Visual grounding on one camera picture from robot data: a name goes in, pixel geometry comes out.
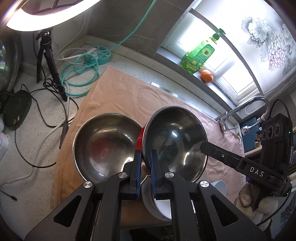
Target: glove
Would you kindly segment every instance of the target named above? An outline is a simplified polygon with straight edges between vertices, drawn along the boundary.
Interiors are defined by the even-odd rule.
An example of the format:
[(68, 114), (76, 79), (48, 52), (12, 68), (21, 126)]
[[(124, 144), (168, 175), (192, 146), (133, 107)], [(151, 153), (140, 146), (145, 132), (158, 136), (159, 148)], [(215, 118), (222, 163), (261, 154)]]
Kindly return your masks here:
[[(255, 187), (251, 183), (247, 183), (242, 187), (239, 192), (239, 196), (234, 201), (234, 205), (255, 224), (258, 224), (262, 220), (268, 218), (277, 210), (278, 207), (277, 199), (274, 196), (267, 196), (259, 202), (258, 208), (253, 211), (250, 205), (252, 203), (252, 199), (258, 195), (259, 191), (259, 188)], [(259, 228), (264, 231), (268, 227), (269, 223), (270, 219), (261, 224)]]

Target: chrome faucet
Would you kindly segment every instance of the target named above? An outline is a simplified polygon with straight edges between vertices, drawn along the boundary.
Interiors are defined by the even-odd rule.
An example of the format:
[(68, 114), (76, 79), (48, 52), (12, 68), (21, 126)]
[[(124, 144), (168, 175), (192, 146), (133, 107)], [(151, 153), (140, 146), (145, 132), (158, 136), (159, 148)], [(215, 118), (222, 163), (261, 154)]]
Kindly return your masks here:
[(232, 109), (231, 111), (225, 112), (224, 114), (222, 114), (222, 115), (218, 116), (217, 118), (215, 118), (215, 121), (217, 121), (220, 124), (221, 131), (226, 132), (228, 130), (234, 129), (234, 128), (228, 128), (228, 125), (226, 123), (226, 119), (228, 119), (230, 116), (234, 115), (236, 112), (238, 112), (239, 110), (247, 107), (248, 105), (252, 104), (255, 101), (263, 101), (266, 104), (266, 111), (264, 112), (264, 114), (260, 118), (257, 119), (257, 122), (254, 125), (244, 126), (241, 129), (242, 135), (248, 134), (251, 128), (253, 128), (254, 126), (262, 123), (263, 121), (265, 121), (268, 118), (268, 114), (269, 114), (269, 110), (270, 110), (270, 103), (269, 103), (268, 99), (266, 97), (264, 97), (264, 96), (254, 96), (254, 97), (251, 97), (251, 98), (247, 99), (246, 101), (244, 101), (239, 106)]

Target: orange fruit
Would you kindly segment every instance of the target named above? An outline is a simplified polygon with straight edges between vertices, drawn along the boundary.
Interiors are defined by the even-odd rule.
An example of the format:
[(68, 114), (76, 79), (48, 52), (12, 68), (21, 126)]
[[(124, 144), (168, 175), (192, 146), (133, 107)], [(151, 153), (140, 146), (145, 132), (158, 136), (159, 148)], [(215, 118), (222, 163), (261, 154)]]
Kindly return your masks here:
[(200, 72), (200, 77), (206, 83), (210, 83), (210, 82), (213, 81), (212, 73), (210, 71), (206, 70), (206, 69)]

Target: teal cable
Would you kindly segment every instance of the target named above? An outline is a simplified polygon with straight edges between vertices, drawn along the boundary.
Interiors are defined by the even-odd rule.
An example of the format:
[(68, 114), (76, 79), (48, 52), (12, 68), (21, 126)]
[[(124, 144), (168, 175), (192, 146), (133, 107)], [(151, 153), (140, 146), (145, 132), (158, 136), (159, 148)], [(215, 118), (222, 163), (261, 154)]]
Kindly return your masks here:
[[(146, 11), (146, 13), (145, 13), (145, 15), (143, 16), (143, 18), (141, 19), (141, 21), (140, 21), (140, 22), (138, 23), (138, 25), (135, 27), (135, 29), (134, 29), (134, 30), (133, 30), (133, 31), (132, 31), (132, 32), (131, 32), (126, 38), (124, 38), (124, 39), (123, 39), (122, 41), (120, 41), (118, 44), (114, 45), (112, 48), (110, 48), (109, 50), (107, 50), (107, 51), (105, 52), (105, 54), (110, 53), (113, 49), (115, 49), (115, 48), (117, 48), (119, 45), (123, 44), (123, 43), (124, 43), (124, 42), (125, 42), (130, 36), (132, 36), (132, 35), (133, 35), (133, 34), (139, 29), (139, 27), (142, 25), (142, 23), (145, 21), (146, 17), (147, 17), (148, 14), (150, 13), (150, 11), (151, 11), (151, 9), (153, 8), (153, 6), (154, 6), (154, 4), (156, 3), (156, 1), (157, 1), (157, 0), (153, 0), (153, 2), (151, 3), (150, 7), (149, 7), (148, 10)], [(76, 65), (77, 65), (77, 61), (78, 61), (80, 58), (82, 58), (83, 56), (85, 56), (85, 55), (89, 55), (89, 56), (91, 56), (92, 58), (94, 58), (94, 59), (95, 59), (95, 62), (92, 63), (92, 64), (86, 64), (86, 63), (84, 63), (84, 64), (86, 64), (86, 65), (81, 66), (81, 67), (77, 67), (77, 66), (76, 66)], [(104, 55), (101, 55), (100, 57), (96, 58), (94, 55), (92, 55), (92, 54), (90, 54), (90, 53), (84, 53), (84, 54), (81, 54), (81, 55), (75, 60), (74, 64), (69, 64), (69, 65), (67, 65), (67, 66), (63, 69), (63, 71), (62, 71), (62, 79), (61, 79), (62, 85), (63, 85), (64, 82), (67, 82), (68, 85), (70, 85), (70, 86), (82, 87), (82, 86), (86, 86), (86, 85), (92, 83), (93, 81), (95, 81), (95, 79), (96, 79), (97, 77), (99, 77), (99, 64), (98, 64), (98, 60), (99, 60), (100, 58), (102, 58), (103, 56), (104, 56)], [(70, 71), (68, 71), (68, 72), (66, 72), (66, 70), (67, 70), (70, 66), (73, 66), (73, 69), (70, 70)], [(72, 72), (75, 72), (76, 74), (82, 74), (82, 73), (84, 73), (85, 71), (87, 71), (87, 70), (90, 69), (90, 68), (93, 68), (93, 69), (95, 70), (95, 74), (94, 74), (94, 76), (93, 76), (89, 81), (87, 81), (87, 82), (85, 82), (85, 83), (82, 83), (82, 84), (73, 84), (73, 83), (68, 82), (68, 81), (65, 79), (66, 76), (67, 76), (68, 74), (72, 73)], [(67, 92), (67, 91), (65, 91), (65, 93), (66, 93), (67, 95), (70, 95), (70, 96), (80, 97), (80, 96), (84, 96), (84, 95), (86, 95), (89, 91), (90, 91), (90, 89), (87, 90), (87, 91), (85, 91), (85, 92), (79, 93), (79, 94), (73, 94), (73, 93), (70, 93), (70, 92)]]

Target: green soap bottle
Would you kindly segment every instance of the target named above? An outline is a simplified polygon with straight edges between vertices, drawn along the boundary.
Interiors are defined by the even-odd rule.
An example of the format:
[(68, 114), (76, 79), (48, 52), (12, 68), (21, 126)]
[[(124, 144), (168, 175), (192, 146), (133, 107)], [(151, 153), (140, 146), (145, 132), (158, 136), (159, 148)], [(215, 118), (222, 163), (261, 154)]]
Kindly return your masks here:
[(225, 32), (219, 29), (219, 32), (213, 34), (210, 40), (205, 39), (194, 50), (188, 51), (181, 59), (181, 67), (191, 74), (199, 71), (206, 60), (215, 51), (214, 46), (221, 34), (225, 34)]

